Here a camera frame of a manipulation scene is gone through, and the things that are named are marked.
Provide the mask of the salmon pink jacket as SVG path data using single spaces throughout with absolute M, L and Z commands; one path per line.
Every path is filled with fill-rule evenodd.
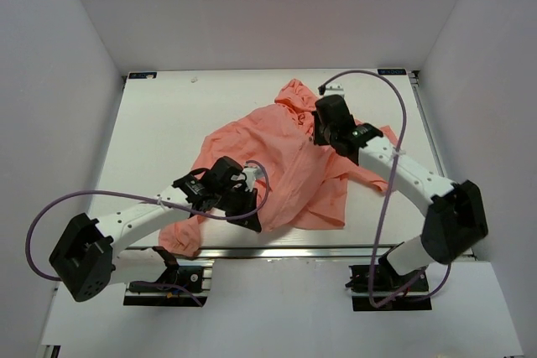
M 345 225 L 349 182 L 384 194 L 385 179 L 310 140 L 316 100 L 305 84 L 291 80 L 273 103 L 207 135 L 191 165 L 208 169 L 223 156 L 239 164 L 260 162 L 268 173 L 268 181 L 256 183 L 257 201 L 263 204 L 258 213 L 261 233 L 197 215 L 166 226 L 159 233 L 159 244 L 193 256 L 208 245 L 211 229 L 222 229 L 223 245 L 239 247 L 265 243 L 291 229 L 340 230 Z

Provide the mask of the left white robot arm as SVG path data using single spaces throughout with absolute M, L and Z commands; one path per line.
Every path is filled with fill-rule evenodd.
M 134 248 L 134 243 L 189 218 L 221 220 L 259 233 L 258 212 L 265 199 L 255 184 L 267 181 L 264 166 L 241 165 L 229 157 L 210 168 L 194 169 L 154 197 L 135 196 L 136 205 L 91 218 L 85 213 L 67 224 L 49 261 L 76 302 L 96 297 L 105 287 L 134 283 L 142 288 L 189 290 L 180 282 L 180 264 L 163 246 Z

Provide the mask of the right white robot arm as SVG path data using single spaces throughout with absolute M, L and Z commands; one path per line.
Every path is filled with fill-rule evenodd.
M 358 167 L 389 180 L 425 218 L 420 235 L 396 246 L 379 259 L 380 283 L 399 289 L 409 274 L 432 262 L 447 265 L 488 235 L 479 187 L 458 184 L 434 174 L 412 158 L 396 153 L 380 129 L 357 124 L 344 98 L 329 95 L 315 103 L 314 144 L 329 145 Z

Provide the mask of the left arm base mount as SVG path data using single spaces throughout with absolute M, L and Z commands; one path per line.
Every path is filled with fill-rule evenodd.
M 156 273 L 155 278 L 130 277 L 123 304 L 139 307 L 201 308 L 211 287 L 212 266 L 178 259 L 161 246 L 131 249 L 123 257 L 134 257 L 142 274 Z

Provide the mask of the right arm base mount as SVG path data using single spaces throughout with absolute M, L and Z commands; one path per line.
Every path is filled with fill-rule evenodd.
M 395 293 L 417 274 L 420 276 L 414 283 L 403 288 L 396 297 L 381 308 L 374 308 L 368 299 L 369 266 L 367 264 L 349 266 L 350 277 L 345 288 L 352 297 L 352 310 L 354 312 L 404 312 L 404 311 L 431 311 L 429 283 L 424 272 L 419 270 L 406 274 L 403 277 L 392 277 L 383 268 L 376 266 L 373 279 L 373 298 L 378 304 L 383 298 Z

